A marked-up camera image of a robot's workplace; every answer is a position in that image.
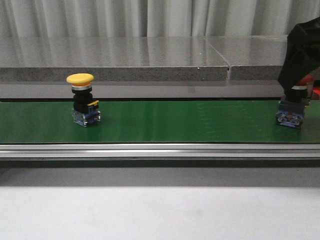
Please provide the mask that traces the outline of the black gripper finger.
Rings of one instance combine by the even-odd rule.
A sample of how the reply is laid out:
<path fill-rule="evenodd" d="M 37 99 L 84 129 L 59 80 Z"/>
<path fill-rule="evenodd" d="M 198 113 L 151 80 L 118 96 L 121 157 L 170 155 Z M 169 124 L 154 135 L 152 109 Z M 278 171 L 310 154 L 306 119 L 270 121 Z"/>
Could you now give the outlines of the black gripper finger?
<path fill-rule="evenodd" d="M 287 91 L 320 67 L 320 18 L 298 23 L 287 36 L 286 56 L 277 81 Z"/>

